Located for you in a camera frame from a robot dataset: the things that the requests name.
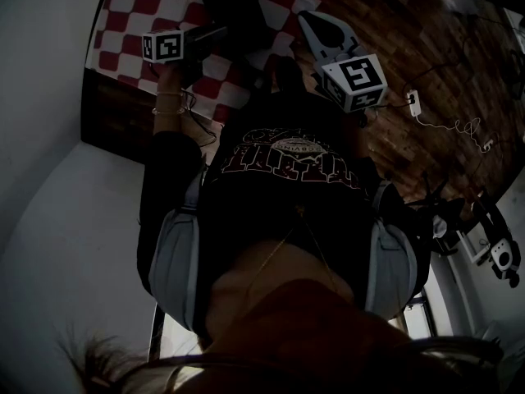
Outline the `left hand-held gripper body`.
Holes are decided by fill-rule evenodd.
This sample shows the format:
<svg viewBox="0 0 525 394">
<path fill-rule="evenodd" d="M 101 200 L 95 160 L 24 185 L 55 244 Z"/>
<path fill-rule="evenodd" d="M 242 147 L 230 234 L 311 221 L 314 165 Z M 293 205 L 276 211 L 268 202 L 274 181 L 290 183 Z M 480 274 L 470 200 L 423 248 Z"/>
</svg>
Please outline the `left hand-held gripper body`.
<svg viewBox="0 0 525 394">
<path fill-rule="evenodd" d="M 227 34 L 228 29 L 220 25 L 148 32 L 142 35 L 142 58 L 147 62 L 200 62 Z"/>
</svg>

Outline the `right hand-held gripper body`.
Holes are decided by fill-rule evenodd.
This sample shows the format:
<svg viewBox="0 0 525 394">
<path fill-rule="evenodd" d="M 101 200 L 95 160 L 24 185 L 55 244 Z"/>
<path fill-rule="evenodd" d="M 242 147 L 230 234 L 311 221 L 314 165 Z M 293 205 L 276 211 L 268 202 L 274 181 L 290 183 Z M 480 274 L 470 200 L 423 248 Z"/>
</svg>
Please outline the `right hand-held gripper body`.
<svg viewBox="0 0 525 394">
<path fill-rule="evenodd" d="M 344 112 L 357 112 L 379 105 L 388 84 L 376 54 L 337 61 L 323 59 L 313 65 L 323 96 Z"/>
</svg>

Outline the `person's right forearm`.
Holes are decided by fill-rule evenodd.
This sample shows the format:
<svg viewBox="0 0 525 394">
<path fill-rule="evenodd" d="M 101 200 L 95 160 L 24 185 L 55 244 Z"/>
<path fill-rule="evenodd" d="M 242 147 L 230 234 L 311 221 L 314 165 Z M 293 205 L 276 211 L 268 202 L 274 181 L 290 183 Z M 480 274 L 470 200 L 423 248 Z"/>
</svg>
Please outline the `person's right forearm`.
<svg viewBox="0 0 525 394">
<path fill-rule="evenodd" d="M 366 132 L 359 125 L 359 117 L 355 114 L 345 114 L 341 119 L 342 132 L 349 151 L 356 158 L 368 156 Z"/>
</svg>

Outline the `person's left forearm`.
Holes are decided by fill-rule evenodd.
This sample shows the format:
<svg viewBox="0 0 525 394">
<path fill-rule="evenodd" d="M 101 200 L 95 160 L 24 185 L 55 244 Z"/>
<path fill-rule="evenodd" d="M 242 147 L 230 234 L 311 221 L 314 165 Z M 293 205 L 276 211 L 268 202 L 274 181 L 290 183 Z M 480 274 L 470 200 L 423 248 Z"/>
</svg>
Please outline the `person's left forearm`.
<svg viewBox="0 0 525 394">
<path fill-rule="evenodd" d="M 153 133 L 181 131 L 182 105 L 181 73 L 177 65 L 168 65 L 157 81 L 157 97 L 153 110 Z"/>
</svg>

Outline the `red white checkered tablecloth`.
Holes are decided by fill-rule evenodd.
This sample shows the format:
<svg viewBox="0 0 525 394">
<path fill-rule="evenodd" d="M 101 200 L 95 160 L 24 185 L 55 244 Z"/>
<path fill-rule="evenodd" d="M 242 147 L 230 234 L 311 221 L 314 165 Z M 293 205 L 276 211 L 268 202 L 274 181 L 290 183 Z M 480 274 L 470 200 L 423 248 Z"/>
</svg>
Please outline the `red white checkered tablecloth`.
<svg viewBox="0 0 525 394">
<path fill-rule="evenodd" d="M 269 49 L 248 55 L 255 68 L 268 72 L 280 56 L 292 53 L 301 35 L 297 15 L 324 0 L 259 0 L 273 40 Z M 156 30 L 189 30 L 210 20 L 203 0 L 105 0 L 94 28 L 86 66 L 105 76 L 154 94 L 157 78 L 142 58 L 142 36 Z"/>
</svg>

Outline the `person's legs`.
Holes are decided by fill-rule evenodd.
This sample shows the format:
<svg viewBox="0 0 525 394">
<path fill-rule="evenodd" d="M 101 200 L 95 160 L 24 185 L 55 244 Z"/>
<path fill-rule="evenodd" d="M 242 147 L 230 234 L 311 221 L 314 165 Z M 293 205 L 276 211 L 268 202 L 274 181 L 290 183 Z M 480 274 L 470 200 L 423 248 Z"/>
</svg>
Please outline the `person's legs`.
<svg viewBox="0 0 525 394">
<path fill-rule="evenodd" d="M 307 93 L 303 72 L 292 57 L 281 57 L 275 65 L 273 76 L 276 90 L 271 89 L 271 94 L 292 97 Z"/>
</svg>

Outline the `white power strip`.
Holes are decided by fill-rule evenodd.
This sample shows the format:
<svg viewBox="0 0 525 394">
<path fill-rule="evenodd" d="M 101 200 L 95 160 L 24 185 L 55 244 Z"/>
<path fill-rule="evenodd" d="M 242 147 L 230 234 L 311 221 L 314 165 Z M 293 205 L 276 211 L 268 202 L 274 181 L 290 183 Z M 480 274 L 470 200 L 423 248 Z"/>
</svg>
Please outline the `white power strip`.
<svg viewBox="0 0 525 394">
<path fill-rule="evenodd" d="M 410 110 L 411 116 L 414 118 L 419 117 L 422 113 L 422 109 L 421 109 L 418 91 L 415 89 L 411 89 L 407 93 L 407 99 L 409 100 L 409 110 Z"/>
</svg>

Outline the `black telephone base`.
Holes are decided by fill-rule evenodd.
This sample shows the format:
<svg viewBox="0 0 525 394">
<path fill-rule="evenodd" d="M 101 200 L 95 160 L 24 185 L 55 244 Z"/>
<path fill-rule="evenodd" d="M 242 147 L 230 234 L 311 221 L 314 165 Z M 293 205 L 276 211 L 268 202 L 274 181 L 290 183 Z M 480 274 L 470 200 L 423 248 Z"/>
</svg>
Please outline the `black telephone base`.
<svg viewBox="0 0 525 394">
<path fill-rule="evenodd" d="M 272 34 L 267 26 L 259 0 L 234 0 L 240 20 L 241 53 L 233 57 L 241 57 L 272 46 Z"/>
</svg>

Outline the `black office chair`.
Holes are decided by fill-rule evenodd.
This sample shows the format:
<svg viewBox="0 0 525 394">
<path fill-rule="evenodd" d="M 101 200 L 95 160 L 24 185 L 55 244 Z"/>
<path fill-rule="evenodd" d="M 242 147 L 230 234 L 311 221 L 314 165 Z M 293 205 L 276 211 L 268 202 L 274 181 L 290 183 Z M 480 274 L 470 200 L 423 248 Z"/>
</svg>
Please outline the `black office chair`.
<svg viewBox="0 0 525 394">
<path fill-rule="evenodd" d="M 448 183 L 448 175 L 434 190 L 431 190 L 427 171 L 422 173 L 422 179 L 426 187 L 424 198 L 405 204 L 416 219 L 416 236 L 424 248 L 439 256 L 448 257 L 456 254 L 458 249 L 448 248 L 445 238 L 461 230 L 460 215 L 465 199 L 446 200 L 441 196 L 441 191 Z"/>
</svg>

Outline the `black printed t-shirt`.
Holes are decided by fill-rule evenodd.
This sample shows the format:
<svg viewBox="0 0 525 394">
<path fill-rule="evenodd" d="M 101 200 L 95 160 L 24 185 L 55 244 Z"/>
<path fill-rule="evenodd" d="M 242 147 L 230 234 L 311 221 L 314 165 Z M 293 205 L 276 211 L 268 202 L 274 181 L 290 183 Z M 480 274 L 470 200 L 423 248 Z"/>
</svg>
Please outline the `black printed t-shirt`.
<svg viewBox="0 0 525 394">
<path fill-rule="evenodd" d="M 261 241 L 292 244 L 318 258 L 353 289 L 363 310 L 379 176 L 356 158 L 343 112 L 311 94 L 271 94 L 226 124 L 199 199 L 201 260 L 198 330 L 213 283 L 242 250 Z"/>
</svg>

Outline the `grey vest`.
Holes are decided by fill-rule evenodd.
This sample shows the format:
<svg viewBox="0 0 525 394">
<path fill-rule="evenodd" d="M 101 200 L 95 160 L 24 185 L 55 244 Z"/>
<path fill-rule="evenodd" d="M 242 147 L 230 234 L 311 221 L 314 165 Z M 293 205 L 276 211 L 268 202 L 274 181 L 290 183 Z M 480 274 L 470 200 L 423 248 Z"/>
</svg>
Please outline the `grey vest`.
<svg viewBox="0 0 525 394">
<path fill-rule="evenodd" d="M 156 134 L 148 151 L 139 212 L 137 269 L 159 306 L 198 331 L 201 260 L 199 199 L 210 169 L 187 135 Z M 392 318 L 427 279 L 429 253 L 396 188 L 379 179 L 372 193 L 368 281 L 363 309 Z"/>
</svg>

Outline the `white and black device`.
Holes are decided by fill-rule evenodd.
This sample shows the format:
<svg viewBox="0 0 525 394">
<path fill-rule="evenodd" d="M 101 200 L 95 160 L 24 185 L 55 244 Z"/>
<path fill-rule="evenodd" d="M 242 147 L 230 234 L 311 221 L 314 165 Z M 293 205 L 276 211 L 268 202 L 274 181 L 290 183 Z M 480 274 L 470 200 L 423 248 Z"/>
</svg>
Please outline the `white and black device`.
<svg viewBox="0 0 525 394">
<path fill-rule="evenodd" d="M 491 247 L 492 269 L 500 280 L 509 279 L 518 270 L 511 242 L 503 238 Z"/>
</svg>

